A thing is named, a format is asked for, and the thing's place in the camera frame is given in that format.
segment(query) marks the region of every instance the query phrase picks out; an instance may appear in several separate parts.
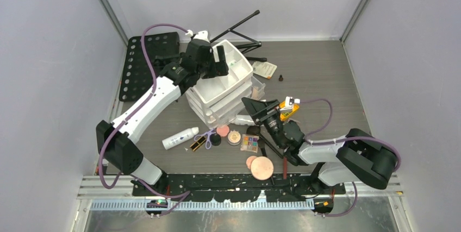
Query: yellow box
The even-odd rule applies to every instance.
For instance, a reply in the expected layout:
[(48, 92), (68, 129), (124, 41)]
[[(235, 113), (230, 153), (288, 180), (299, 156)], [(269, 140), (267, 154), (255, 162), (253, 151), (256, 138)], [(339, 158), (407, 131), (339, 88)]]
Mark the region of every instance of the yellow box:
[[(280, 103), (280, 108), (284, 108), (284, 107), (285, 107), (285, 101)], [(295, 112), (299, 108), (300, 108), (300, 105), (295, 103), (293, 105), (293, 110), (280, 113), (280, 120), (282, 120), (282, 121), (288, 120), (288, 118), (290, 118), (293, 114), (295, 114)]]

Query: metal floor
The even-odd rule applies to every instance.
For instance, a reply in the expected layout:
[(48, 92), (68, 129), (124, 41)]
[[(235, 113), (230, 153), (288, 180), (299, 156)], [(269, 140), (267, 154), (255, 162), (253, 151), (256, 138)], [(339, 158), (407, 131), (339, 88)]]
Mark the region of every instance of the metal floor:
[[(346, 55), (339, 41), (286, 41), (264, 42), (263, 46), (249, 55), (267, 57), (277, 65), (272, 79), (256, 76), (266, 84), (264, 99), (278, 99), (293, 96), (301, 100), (327, 98), (333, 104), (333, 119), (322, 132), (314, 134), (312, 139), (331, 139), (346, 134), (351, 128), (369, 131), (363, 114), (363, 108), (357, 95), (352, 73)], [(133, 103), (124, 103), (126, 111)], [(329, 107), (325, 102), (304, 104), (293, 116), (300, 121), (301, 130), (308, 132), (321, 127), (329, 116)], [(144, 156), (167, 173), (249, 173), (246, 159), (255, 155), (240, 151), (240, 146), (230, 146), (227, 140), (221, 145), (196, 152), (186, 150), (193, 143), (187, 141), (168, 151), (161, 141), (175, 133), (191, 127), (199, 127), (200, 133), (208, 130), (203, 122), (189, 107), (186, 97), (178, 103), (169, 105), (146, 129), (136, 144)], [(245, 133), (246, 127), (231, 124), (230, 129)], [(275, 172), (282, 172), (282, 159), (267, 149), (268, 157), (273, 161)], [(310, 173), (312, 166), (292, 166), (289, 172)], [(109, 168), (109, 173), (117, 172)]]

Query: white plastic drawer organizer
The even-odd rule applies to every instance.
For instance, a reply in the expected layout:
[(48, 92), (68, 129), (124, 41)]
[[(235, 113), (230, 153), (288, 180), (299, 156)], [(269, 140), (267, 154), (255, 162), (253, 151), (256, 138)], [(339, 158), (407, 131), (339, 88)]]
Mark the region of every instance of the white plastic drawer organizer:
[(252, 77), (250, 63), (229, 41), (223, 40), (213, 47), (215, 57), (218, 45), (224, 47), (229, 74), (201, 79), (186, 92), (190, 107), (210, 129), (234, 120), (244, 108), (241, 99), (261, 99), (265, 87), (265, 84)]

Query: purple scissors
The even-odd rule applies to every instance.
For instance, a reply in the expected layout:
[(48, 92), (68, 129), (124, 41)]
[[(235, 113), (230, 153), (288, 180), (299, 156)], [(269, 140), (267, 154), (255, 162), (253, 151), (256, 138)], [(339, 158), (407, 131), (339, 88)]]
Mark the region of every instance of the purple scissors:
[(200, 139), (200, 137), (206, 135), (207, 136), (207, 141), (205, 142), (205, 149), (211, 149), (210, 136), (212, 134), (214, 134), (214, 133), (216, 133), (216, 129), (206, 131), (205, 133), (202, 133), (202, 134), (197, 134), (197, 135), (194, 136), (194, 141), (197, 141), (198, 139)]

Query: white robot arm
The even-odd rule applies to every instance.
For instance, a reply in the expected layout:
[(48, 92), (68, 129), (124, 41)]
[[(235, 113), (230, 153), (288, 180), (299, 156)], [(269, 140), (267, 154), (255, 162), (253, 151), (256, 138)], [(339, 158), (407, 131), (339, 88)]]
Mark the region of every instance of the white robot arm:
[(278, 100), (242, 101), (255, 124), (264, 125), (277, 147), (284, 150), (288, 162), (295, 166), (317, 164), (310, 175), (314, 190), (359, 180), (376, 189), (387, 187), (398, 163), (397, 155), (371, 135), (351, 129), (336, 139), (306, 141), (296, 122), (280, 120)]
[[(130, 109), (111, 124), (101, 121), (96, 127), (99, 152), (114, 131), (114, 126), (125, 122), (109, 141), (104, 158), (123, 174), (131, 174), (148, 184), (155, 184), (164, 172), (147, 160), (135, 144), (152, 121), (170, 103), (194, 86), (200, 77), (213, 78), (228, 74), (223, 47), (217, 46), (216, 50), (217, 58), (213, 55), (208, 32), (197, 33), (189, 42), (186, 52), (178, 55), (179, 62), (169, 63), (160, 72), (155, 87), (152, 86)], [(134, 115), (127, 120), (127, 117), (133, 113)]]

